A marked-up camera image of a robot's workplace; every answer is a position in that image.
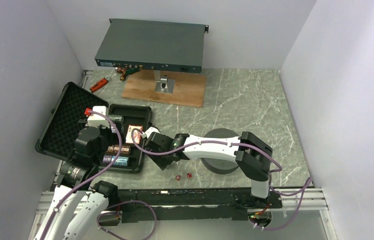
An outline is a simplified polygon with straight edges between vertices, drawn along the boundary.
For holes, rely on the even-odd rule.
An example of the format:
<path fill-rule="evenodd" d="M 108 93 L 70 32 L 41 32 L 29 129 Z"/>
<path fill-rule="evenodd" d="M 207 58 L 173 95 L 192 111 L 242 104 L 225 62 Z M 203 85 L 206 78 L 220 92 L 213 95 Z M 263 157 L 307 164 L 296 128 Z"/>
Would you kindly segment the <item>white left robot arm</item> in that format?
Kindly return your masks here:
<path fill-rule="evenodd" d="M 122 143 L 116 124 L 107 116 L 90 115 L 60 167 L 53 198 L 34 239 L 79 240 L 104 209 L 118 205 L 116 185 L 106 181 L 91 185 L 116 162 L 103 163 L 108 147 L 115 143 Z"/>

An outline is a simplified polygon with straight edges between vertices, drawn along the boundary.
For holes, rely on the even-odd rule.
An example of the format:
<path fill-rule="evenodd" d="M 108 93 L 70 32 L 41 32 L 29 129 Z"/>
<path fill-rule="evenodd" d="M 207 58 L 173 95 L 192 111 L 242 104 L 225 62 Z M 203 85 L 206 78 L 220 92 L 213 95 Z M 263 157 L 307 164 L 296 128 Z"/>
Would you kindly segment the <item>red Texas Holdem card box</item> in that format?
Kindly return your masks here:
<path fill-rule="evenodd" d="M 140 144 L 141 142 L 141 135 L 142 135 L 142 132 L 143 132 L 143 126 L 141 125 L 129 125 L 128 126 L 128 129 L 127 129 L 127 134 L 126 134 L 126 138 L 125 138 L 125 142 L 127 144 Z"/>

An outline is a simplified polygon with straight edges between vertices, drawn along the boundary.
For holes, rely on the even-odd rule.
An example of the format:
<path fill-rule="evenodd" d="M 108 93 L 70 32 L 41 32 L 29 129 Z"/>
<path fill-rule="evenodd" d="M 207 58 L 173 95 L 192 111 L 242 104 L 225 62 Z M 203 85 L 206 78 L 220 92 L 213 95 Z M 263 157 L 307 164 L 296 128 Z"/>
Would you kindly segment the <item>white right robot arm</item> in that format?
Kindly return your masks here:
<path fill-rule="evenodd" d="M 270 165 L 272 148 L 253 133 L 244 131 L 230 138 L 199 137 L 179 133 L 174 138 L 158 131 L 142 133 L 143 150 L 164 170 L 173 162 L 216 159 L 236 164 L 251 182 L 251 203 L 262 208 L 270 201 Z"/>

